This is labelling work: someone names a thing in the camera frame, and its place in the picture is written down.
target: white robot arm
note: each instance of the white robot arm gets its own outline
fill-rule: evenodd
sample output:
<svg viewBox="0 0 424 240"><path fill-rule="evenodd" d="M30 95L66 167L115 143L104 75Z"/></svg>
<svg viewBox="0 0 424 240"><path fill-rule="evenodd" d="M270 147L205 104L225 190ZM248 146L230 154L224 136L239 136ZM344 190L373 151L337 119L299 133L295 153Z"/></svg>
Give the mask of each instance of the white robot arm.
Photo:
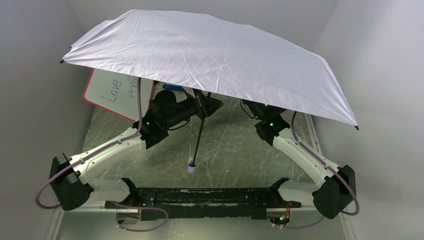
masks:
<svg viewBox="0 0 424 240"><path fill-rule="evenodd" d="M210 116L222 106L222 102L205 97L200 91L194 91L194 94L197 96L196 98L188 97L178 103L175 99L170 102L164 101L164 99L169 99L170 95L164 98L161 98L160 95L158 95L159 97L156 96L151 102L151 109L142 119L141 132L137 137L122 141L125 137L135 133L139 122L92 150L73 155L69 159L64 155L55 157L50 177L65 166L81 161L85 156L103 146L116 140L120 142L120 144L109 147L85 160L82 164L75 166L72 171L64 176L64 179L58 179L51 184L62 208L67 211L78 208L87 201L123 202L127 199L131 194L131 188L134 188L134 186L131 186L132 183L129 184L122 179L96 179L96 176L114 163L126 158L129 154L148 149L159 143L168 136L168 129L181 121L194 115L200 118ZM353 170L350 171L349 166L340 168L310 147L309 150L320 156L326 163L326 165L322 165L310 153L300 147L299 140L295 140L290 125L283 121L280 116L285 109L274 108L264 112L260 111L259 103L249 102L247 105L255 114L255 118L262 120L255 125L259 137L288 155L305 170L314 182L314 184L308 184L284 180L277 186L279 197L286 202L294 201L302 205L315 206L325 217L334 218L352 199L348 197L349 194L340 190L340 183L337 182L334 174L327 167L330 166L339 170L340 175L346 177L351 187L355 188Z"/></svg>

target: white wall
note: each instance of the white wall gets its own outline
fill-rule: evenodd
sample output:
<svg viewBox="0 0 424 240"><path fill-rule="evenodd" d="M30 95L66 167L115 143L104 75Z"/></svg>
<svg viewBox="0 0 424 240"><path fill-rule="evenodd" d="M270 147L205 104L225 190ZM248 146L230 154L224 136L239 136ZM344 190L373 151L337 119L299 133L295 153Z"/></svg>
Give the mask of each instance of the white wall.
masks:
<svg viewBox="0 0 424 240"><path fill-rule="evenodd" d="M323 152L356 172L358 240L424 239L423 9L422 0L340 0L314 48L360 128L314 119Z"/></svg>
<svg viewBox="0 0 424 240"><path fill-rule="evenodd" d="M70 0L89 30L131 9L210 14L312 50L339 0Z"/></svg>
<svg viewBox="0 0 424 240"><path fill-rule="evenodd" d="M54 156L83 146L90 70L59 61L84 32L68 0L0 0L2 240L44 239L53 212L36 206L36 192ZM53 204L53 191L42 199Z"/></svg>

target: black metal base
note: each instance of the black metal base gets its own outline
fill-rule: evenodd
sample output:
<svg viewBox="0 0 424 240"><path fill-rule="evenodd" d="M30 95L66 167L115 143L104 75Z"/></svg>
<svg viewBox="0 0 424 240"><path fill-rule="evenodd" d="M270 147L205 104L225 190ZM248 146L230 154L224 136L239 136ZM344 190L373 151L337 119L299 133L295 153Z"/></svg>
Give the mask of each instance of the black metal base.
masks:
<svg viewBox="0 0 424 240"><path fill-rule="evenodd" d="M50 168L50 178L70 165L64 153L53 158ZM65 171L56 180L50 183L63 210L74 210L83 205L90 198L90 193L94 190L88 184L83 184L78 176L81 173L75 172L73 168Z"/></svg>
<svg viewBox="0 0 424 240"><path fill-rule="evenodd" d="M134 188L129 179L131 195L122 203L127 206L157 207L168 212L170 219L237 218L250 217L266 220L267 209L286 208L278 193L278 187L288 180L282 178L272 187L256 188ZM300 208L300 202L290 202L292 208ZM106 202L106 209L119 209ZM142 221L163 219L159 211L143 210Z"/></svg>

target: umbrella canopy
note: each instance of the umbrella canopy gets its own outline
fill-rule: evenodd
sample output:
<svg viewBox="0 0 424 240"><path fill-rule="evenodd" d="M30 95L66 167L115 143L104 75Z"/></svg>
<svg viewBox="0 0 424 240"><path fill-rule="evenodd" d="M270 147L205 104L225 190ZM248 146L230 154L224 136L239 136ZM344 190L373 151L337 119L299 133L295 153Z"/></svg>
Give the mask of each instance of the umbrella canopy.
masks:
<svg viewBox="0 0 424 240"><path fill-rule="evenodd" d="M90 30L63 60L357 125L322 57L207 14L131 10Z"/></svg>

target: wire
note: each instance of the wire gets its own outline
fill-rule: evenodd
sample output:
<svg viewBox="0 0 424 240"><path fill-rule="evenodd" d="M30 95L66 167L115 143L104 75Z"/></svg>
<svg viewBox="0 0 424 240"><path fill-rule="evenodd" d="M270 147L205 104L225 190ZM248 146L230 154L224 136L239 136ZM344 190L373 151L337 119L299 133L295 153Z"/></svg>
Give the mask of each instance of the wire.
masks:
<svg viewBox="0 0 424 240"><path fill-rule="evenodd" d="M320 219L318 219L318 221L309 224L309 225L305 225L305 226L284 226L284 225L278 225L278 224L273 224L273 226L277 226L277 227L282 227L284 229L294 229L294 230L300 230L300 229L307 229L307 228L311 228L319 223L321 223L324 220L324 216L321 216Z"/></svg>
<svg viewBox="0 0 424 240"><path fill-rule="evenodd" d="M294 140L303 148L305 149L305 151L307 151L310 155L312 155L312 157L314 157L318 162L320 162L322 165L324 165L328 170L330 170L330 172L332 172L339 180L340 182L344 185L344 187L346 187L347 191L349 191L350 195L353 198L353 201L355 202L355 211L354 212L347 212L342 210L341 212L343 214L349 215L349 216L355 216L358 215L359 213L359 202L357 199L357 196L355 195L354 191L352 190L352 188L349 186L349 184L343 179L342 176L340 176L337 171L335 171L331 166L327 165L326 162L324 160L322 160L318 155L316 155L313 151L311 151L306 145L304 145L301 141L299 141L299 138L295 132L295 118L296 118L296 114L298 112L295 111L293 114L293 117L291 118L291 133L293 134Z"/></svg>
<svg viewBox="0 0 424 240"><path fill-rule="evenodd" d="M85 156L85 157L83 157L81 160L78 160L78 161L76 161L76 162L74 162L74 163L72 163L72 164L70 164L69 166L67 166L67 167L65 167L64 169L62 169L61 171L59 171L58 173L56 173L54 176L52 176L43 186L42 186L42 188L37 192L37 194L36 194L36 196L35 196L35 204L37 205L37 206L39 206L40 208L42 208L42 209L56 209L56 208L58 208L58 207L60 207L61 205L60 204L58 204L58 205L54 205L54 206L46 206L46 205L44 205L44 204L42 204L41 202L40 202L40 196L41 196L41 194L43 193L43 191L53 182L53 181L55 181L60 175L62 175L63 173L65 173L66 171L68 171L69 169L71 169L71 168L74 168L75 166L77 166L77 165L79 165L79 164L82 164L82 163L84 163L85 161L87 161L88 159L90 159L90 158L92 158L92 157L94 157L95 155L97 155L97 154L99 154L99 153L101 153L101 152L103 152L104 150L106 150L106 149L108 149L108 148L110 148L110 147L112 147L112 146L114 146L114 145L116 145L116 144L121 144L123 141L126 141L126 140L130 140L130 139L133 139L133 138L136 138L136 137L138 137L139 136L139 133L141 132L141 130L142 130L142 125L143 125L143 111L142 111L142 100L141 100L141 87L140 87L140 85L141 85L141 81L142 81L142 78L141 77L139 77L138 79L137 79L137 106L138 106L138 119L139 119L139 123L138 123L138 128L137 128L137 130L132 134L132 135L130 135L130 136L126 136L126 137L124 137L124 138L122 138L122 139L119 139L119 140L116 140L116 141L113 141L113 142L110 142L110 143L108 143L108 144L106 144L106 145L104 145L104 146L102 146L102 147L100 147L99 149L97 149L97 150L95 150L95 151L93 151L93 152L91 152L90 154L88 154L87 156ZM167 211L166 210L164 210L164 209L162 209L162 208L159 208L159 207L141 207L141 206L126 206L126 205L123 205L123 204L121 204L121 203L118 203L118 202L115 202L115 201L109 201L109 202L111 202L111 203L113 203L113 204L115 204L115 205L117 205L117 206L120 206L120 207L122 207L122 208L127 208L127 209L139 209L139 210L141 210L141 209L146 209L146 210L156 210L156 211L161 211L161 212L163 212L163 213L165 213L165 215L166 215L166 219L165 219L165 221L162 223L162 224L160 224L160 225L158 225L158 226L156 226L156 227L153 227L153 228L150 228L150 229L144 229L144 230L133 230L133 229L129 229L129 228L125 228L125 227L123 227L123 226L121 226L119 223L118 223L118 214L116 215L116 222L118 223L118 227L120 228L120 229L123 229L123 230L127 230L127 231L130 231L130 232L149 232L149 231L153 231L153 230L156 230L156 229L158 229L158 228L160 228L160 227L162 227L162 226L164 226L165 225L165 223L168 221L168 218L169 218L169 216L168 216L168 213L167 213Z"/></svg>
<svg viewBox="0 0 424 240"><path fill-rule="evenodd" d="M138 123L138 128L137 130L134 132L134 134L130 135L130 136L126 136L120 140L116 140L113 142L110 142L106 145L104 145L103 147L100 147L99 149L91 152L90 154L88 154L87 156L83 157L82 160L78 160L76 162L74 162L73 164L65 167L64 169L62 169L61 171L59 171L58 173L56 173L53 177L51 177L43 186L42 188L37 192L36 196L35 196L35 204L37 204L37 206L39 206L42 209L55 209L60 207L61 205L54 205L54 206L46 206L43 205L40 202L40 196L43 193L43 191L54 181L56 180L60 175L62 175L64 172L68 171L69 169L84 163L85 161L87 161L89 158L94 157L95 155L103 152L104 150L115 146L116 144L122 143L123 141L129 140L129 139L133 139L135 137L137 137L140 133L140 131L142 130L142 122L143 122L143 113L142 113L142 100L141 100L141 91L140 91L140 85L141 85L141 77L138 78L137 80L137 105L138 105L138 117L139 117L139 123Z"/></svg>
<svg viewBox="0 0 424 240"><path fill-rule="evenodd" d="M250 116L249 113L243 108L242 100L240 100L240 107L243 110L243 112L245 112L250 119L255 119L255 116Z"/></svg>
<svg viewBox="0 0 424 240"><path fill-rule="evenodd" d="M155 210L155 211L161 211L162 213L165 214L165 221L163 221L161 224L159 224L159 225L157 225L155 227L149 228L149 229L140 229L140 230L138 230L138 229L131 229L131 228L127 228L127 227L122 226L119 223L118 214L116 214L116 218L115 218L116 219L116 226L118 228L124 230L124 231L136 232L136 233L150 232L150 231L153 231L153 230L156 230L158 228L163 227L168 222L168 220L170 218L170 216L168 215L168 212L166 210L162 209L162 208L159 208L159 207L153 207L153 206L127 206L127 205L123 205L123 204L121 204L119 202L116 202L116 201L108 201L108 202L111 202L111 203L113 203L116 206L121 207L121 208L138 209L138 210Z"/></svg>
<svg viewBox="0 0 424 240"><path fill-rule="evenodd" d="M287 218L290 219L292 214L292 206L290 205L290 202L287 202L287 208L285 209L285 215Z"/></svg>
<svg viewBox="0 0 424 240"><path fill-rule="evenodd" d="M183 125L181 125L181 126L177 126L177 127L175 127L175 128L168 128L168 131L175 131L175 130L177 130L177 129L180 129L180 128L182 128L182 127L184 127L184 126L186 126L187 124L189 124L189 122L192 120L192 118L190 117L187 121L185 121L185 123L183 124Z"/></svg>

